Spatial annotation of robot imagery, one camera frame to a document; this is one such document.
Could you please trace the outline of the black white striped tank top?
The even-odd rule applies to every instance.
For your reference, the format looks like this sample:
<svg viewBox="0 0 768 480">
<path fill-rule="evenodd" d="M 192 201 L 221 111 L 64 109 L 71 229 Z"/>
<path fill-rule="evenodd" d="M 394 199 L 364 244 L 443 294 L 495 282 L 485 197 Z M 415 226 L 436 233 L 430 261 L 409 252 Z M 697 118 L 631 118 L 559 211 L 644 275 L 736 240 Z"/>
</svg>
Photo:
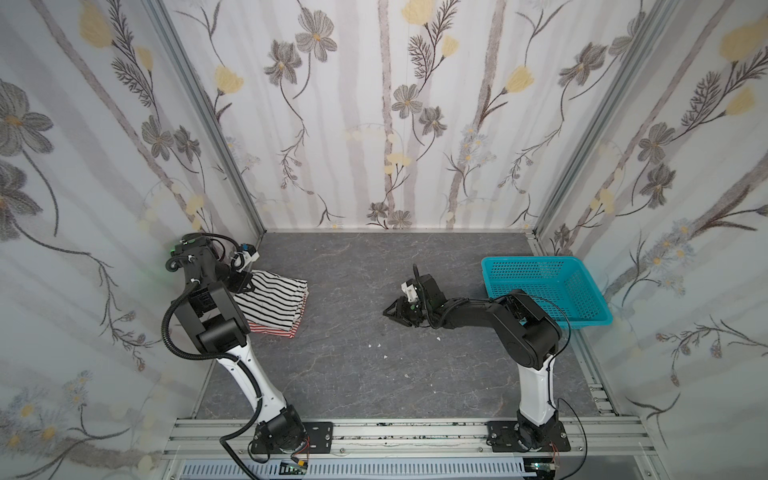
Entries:
<svg viewBox="0 0 768 480">
<path fill-rule="evenodd" d="M 233 296 L 244 317 L 245 314 L 240 305 L 246 302 L 288 304 L 298 303 L 303 298 L 308 299 L 309 296 L 306 280 L 283 277 L 268 271 L 255 271 L 253 273 L 253 286 L 254 290 L 252 292 L 235 294 Z"/>
</svg>

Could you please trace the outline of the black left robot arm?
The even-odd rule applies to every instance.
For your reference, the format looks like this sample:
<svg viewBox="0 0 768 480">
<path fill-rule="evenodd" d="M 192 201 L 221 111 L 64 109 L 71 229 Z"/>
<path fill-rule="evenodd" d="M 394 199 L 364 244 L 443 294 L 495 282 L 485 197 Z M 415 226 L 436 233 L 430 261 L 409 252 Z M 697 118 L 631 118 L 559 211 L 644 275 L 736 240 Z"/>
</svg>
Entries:
<svg viewBox="0 0 768 480">
<path fill-rule="evenodd" d="M 215 360 L 230 373 L 252 410 L 250 454 L 301 452 L 309 447 L 308 430 L 269 381 L 249 338 L 254 316 L 243 308 L 245 296 L 255 292 L 252 263 L 257 257 L 255 246 L 224 235 L 184 235 L 165 268 L 182 270 L 185 288 L 163 316 L 161 337 L 175 356 Z"/>
</svg>

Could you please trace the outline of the red white striped tank top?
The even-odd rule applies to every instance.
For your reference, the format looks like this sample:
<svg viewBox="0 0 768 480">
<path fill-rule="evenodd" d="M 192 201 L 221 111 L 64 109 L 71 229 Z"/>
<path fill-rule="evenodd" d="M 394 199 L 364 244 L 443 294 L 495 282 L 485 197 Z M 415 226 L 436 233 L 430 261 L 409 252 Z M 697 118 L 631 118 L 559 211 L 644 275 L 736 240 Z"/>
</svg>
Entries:
<svg viewBox="0 0 768 480">
<path fill-rule="evenodd" d="M 288 304 L 246 302 L 240 307 L 252 333 L 294 338 L 304 317 L 306 301 L 307 298 Z"/>
</svg>

